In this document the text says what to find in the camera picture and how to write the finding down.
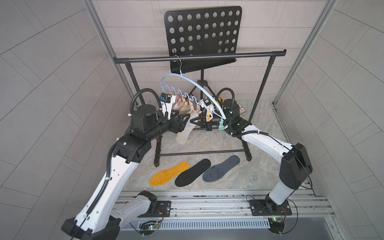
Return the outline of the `yellow insole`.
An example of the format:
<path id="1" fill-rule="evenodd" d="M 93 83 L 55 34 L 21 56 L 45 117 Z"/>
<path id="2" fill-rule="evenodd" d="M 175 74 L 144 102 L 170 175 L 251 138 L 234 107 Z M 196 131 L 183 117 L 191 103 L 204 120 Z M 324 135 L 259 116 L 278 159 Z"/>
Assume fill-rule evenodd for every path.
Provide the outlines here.
<path id="1" fill-rule="evenodd" d="M 182 161 L 179 164 L 169 169 L 162 170 L 154 174 L 149 180 L 149 185 L 153 187 L 165 185 L 170 180 L 172 180 L 175 176 L 179 175 L 180 173 L 188 169 L 189 169 L 189 163 L 187 161 Z"/>

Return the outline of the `grey dark-edged insole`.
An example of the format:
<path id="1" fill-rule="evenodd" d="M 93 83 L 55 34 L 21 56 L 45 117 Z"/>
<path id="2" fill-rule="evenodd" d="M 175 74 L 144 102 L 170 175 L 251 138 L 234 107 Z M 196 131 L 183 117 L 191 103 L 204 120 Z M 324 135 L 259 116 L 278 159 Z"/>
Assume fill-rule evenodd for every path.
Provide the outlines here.
<path id="1" fill-rule="evenodd" d="M 209 167 L 203 173 L 203 181 L 207 183 L 212 183 L 220 180 L 224 175 L 240 163 L 240 158 L 236 155 L 230 156 L 224 162 Z"/>

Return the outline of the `grey yellow-edged insole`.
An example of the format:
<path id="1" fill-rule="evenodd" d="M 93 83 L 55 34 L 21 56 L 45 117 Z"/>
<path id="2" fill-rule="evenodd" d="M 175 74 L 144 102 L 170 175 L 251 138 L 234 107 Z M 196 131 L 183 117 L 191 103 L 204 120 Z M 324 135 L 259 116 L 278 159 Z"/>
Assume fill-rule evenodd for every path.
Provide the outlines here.
<path id="1" fill-rule="evenodd" d="M 181 144 L 181 145 L 185 144 L 185 143 L 187 142 L 187 140 L 188 140 L 188 137 L 189 137 L 191 131 L 192 131 L 196 126 L 197 126 L 197 125 L 191 123 L 190 120 L 188 120 L 188 122 L 187 122 L 187 124 L 186 124 L 186 126 L 185 126 L 185 129 L 184 129 L 182 132 L 180 132 L 180 133 L 177 134 L 176 142 L 177 142 L 178 144 Z"/>

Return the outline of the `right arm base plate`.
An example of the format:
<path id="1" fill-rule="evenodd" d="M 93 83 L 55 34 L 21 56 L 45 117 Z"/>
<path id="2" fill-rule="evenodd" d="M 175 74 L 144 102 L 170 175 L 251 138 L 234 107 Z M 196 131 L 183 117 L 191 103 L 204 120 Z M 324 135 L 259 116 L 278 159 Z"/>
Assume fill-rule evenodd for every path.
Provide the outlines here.
<path id="1" fill-rule="evenodd" d="M 281 205 L 276 205 L 273 201 L 248 200 L 251 207 L 252 216 L 291 216 L 292 209 L 286 200 Z"/>

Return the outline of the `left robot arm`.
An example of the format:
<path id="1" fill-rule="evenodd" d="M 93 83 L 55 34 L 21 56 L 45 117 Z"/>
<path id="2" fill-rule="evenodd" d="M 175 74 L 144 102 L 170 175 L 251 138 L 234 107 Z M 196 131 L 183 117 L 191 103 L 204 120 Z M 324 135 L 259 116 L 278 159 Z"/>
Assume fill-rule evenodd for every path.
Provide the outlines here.
<path id="1" fill-rule="evenodd" d="M 176 96 L 142 89 L 130 105 L 131 122 L 125 134 L 107 154 L 106 173 L 86 206 L 75 217 L 65 220 L 61 230 L 80 240 L 114 240 L 120 229 L 137 217 L 156 210 L 157 196 L 140 192 L 123 207 L 113 210 L 129 177 L 138 167 L 151 142 L 163 133 L 182 132 L 190 114 L 173 111 Z"/>

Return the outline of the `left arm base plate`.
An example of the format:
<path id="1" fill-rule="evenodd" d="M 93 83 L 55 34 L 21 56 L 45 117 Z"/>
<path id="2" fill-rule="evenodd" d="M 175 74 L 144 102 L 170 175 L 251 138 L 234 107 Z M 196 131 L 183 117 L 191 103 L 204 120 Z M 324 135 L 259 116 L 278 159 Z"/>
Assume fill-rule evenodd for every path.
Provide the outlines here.
<path id="1" fill-rule="evenodd" d="M 162 218 L 169 217 L 171 211 L 171 201 L 157 201 L 156 206 L 151 206 L 150 209 L 139 218 Z"/>

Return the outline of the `white black insole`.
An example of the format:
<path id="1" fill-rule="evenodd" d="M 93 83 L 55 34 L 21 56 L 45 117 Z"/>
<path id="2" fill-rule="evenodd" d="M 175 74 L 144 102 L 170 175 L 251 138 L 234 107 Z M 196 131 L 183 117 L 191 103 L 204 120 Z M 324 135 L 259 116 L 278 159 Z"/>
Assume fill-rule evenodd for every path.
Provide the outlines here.
<path id="1" fill-rule="evenodd" d="M 190 185 L 210 167 L 211 167 L 211 161 L 209 159 L 203 159 L 199 161 L 190 169 L 179 174 L 175 180 L 175 185 L 177 187 L 185 187 L 187 185 Z"/>

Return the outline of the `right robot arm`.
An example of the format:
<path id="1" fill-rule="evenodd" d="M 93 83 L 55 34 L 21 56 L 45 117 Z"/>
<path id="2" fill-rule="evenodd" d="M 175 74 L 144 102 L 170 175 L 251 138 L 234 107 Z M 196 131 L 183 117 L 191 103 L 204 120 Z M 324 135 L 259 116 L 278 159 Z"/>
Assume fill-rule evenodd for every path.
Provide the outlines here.
<path id="1" fill-rule="evenodd" d="M 211 95 L 204 88 L 201 92 L 207 97 L 197 100 L 192 97 L 189 100 L 196 102 L 203 113 L 208 114 L 205 119 L 198 117 L 197 125 L 209 129 L 214 124 L 221 131 L 225 131 L 231 137 L 239 138 L 245 143 L 252 144 L 269 154 L 280 164 L 279 181 L 272 191 L 266 196 L 266 208 L 269 212 L 275 212 L 296 191 L 302 183 L 310 178 L 313 172 L 308 152 L 302 144 L 289 144 L 262 132 L 250 121 L 240 116 L 240 107 L 235 101 L 234 91 L 223 88 L 222 92 L 231 93 L 231 98 L 220 100 L 219 95 Z"/>

